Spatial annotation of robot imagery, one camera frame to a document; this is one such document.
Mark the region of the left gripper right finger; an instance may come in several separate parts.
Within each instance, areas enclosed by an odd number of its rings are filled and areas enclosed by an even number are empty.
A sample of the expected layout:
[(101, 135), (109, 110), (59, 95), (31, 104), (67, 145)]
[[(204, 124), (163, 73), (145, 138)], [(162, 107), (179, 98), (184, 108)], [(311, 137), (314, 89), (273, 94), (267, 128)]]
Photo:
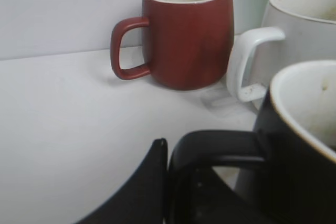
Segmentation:
[(184, 223), (265, 223), (212, 168), (194, 170), (184, 182)]

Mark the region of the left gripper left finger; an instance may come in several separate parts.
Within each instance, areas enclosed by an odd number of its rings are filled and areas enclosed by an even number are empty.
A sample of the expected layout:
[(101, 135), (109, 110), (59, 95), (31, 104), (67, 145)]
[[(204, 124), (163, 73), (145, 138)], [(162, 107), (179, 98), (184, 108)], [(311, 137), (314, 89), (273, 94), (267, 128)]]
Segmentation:
[(166, 174), (167, 141), (161, 138), (123, 186), (79, 223), (163, 223)]

